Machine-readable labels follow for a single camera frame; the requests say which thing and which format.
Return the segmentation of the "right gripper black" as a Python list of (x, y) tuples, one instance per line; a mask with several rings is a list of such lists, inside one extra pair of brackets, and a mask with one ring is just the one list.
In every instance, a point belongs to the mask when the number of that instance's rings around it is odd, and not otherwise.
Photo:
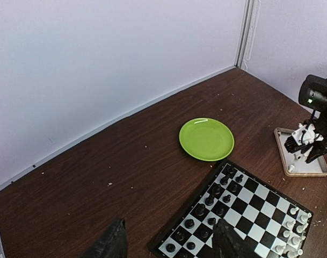
[(327, 128), (323, 128), (321, 130), (316, 130), (317, 135), (321, 135), (323, 137), (322, 141), (319, 141), (320, 137), (314, 141), (313, 148), (310, 151), (306, 163), (311, 163), (317, 158), (327, 154)]

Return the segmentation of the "white pawn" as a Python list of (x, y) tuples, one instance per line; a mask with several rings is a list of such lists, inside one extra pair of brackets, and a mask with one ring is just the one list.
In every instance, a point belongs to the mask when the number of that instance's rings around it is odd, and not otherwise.
[(282, 235), (284, 238), (289, 238), (292, 235), (292, 233), (293, 233), (292, 230), (285, 230)]
[(291, 215), (295, 215), (295, 214), (297, 214), (298, 210), (299, 210), (299, 207), (292, 207), (292, 208), (289, 210), (289, 213), (290, 213)]
[(292, 230), (295, 224), (296, 224), (295, 220), (286, 221), (285, 226), (287, 229)]

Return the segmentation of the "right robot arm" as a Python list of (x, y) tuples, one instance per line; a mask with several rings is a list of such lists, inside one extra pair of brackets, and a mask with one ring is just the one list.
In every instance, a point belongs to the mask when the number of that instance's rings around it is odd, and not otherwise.
[(314, 126), (315, 140), (308, 147), (310, 153), (306, 163), (311, 163), (320, 156), (327, 154), (327, 78), (308, 75), (301, 85), (299, 104), (308, 107), (313, 112), (319, 112), (319, 117), (314, 114), (304, 122), (307, 127)]

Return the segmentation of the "black white chessboard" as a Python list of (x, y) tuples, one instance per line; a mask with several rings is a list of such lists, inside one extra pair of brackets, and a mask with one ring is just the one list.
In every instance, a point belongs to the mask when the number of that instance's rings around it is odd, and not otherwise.
[[(236, 172), (226, 175), (227, 165)], [(241, 183), (235, 178), (243, 175)], [(297, 214), (289, 210), (299, 207)], [(175, 214), (162, 233), (154, 238), (150, 250), (157, 257), (210, 257), (213, 226), (220, 218), (260, 257), (287, 257), (290, 251), (300, 253), (305, 239), (292, 245), (291, 238), (307, 237), (308, 227), (302, 234), (296, 227), (303, 225), (299, 216), (313, 213), (274, 187), (255, 177), (237, 164), (224, 159), (201, 183), (191, 199)], [(295, 220), (292, 235), (283, 237), (286, 221)]]

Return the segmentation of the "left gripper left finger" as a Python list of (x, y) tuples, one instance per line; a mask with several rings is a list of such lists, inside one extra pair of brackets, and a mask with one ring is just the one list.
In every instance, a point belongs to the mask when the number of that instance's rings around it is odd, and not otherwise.
[(116, 219), (82, 254), (82, 257), (123, 258), (128, 256), (126, 221)]

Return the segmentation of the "metal wooden tray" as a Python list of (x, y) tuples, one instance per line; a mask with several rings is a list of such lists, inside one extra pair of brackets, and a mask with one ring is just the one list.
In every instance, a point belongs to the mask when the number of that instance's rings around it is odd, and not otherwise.
[[(274, 130), (274, 136), (277, 142), (283, 171), (288, 177), (326, 177), (327, 176), (327, 164), (323, 156), (317, 158), (311, 163), (306, 163), (306, 154), (309, 154), (310, 150), (304, 154), (300, 152), (291, 154), (286, 151), (284, 143), (293, 130), (277, 127)], [(293, 164), (295, 170), (293, 173), (288, 172), (288, 167)]]

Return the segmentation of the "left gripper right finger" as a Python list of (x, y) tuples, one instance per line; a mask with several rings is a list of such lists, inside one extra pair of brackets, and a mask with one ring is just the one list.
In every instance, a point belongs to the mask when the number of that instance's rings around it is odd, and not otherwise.
[(212, 257), (254, 258), (259, 255), (249, 247), (228, 222), (220, 218), (213, 226)]

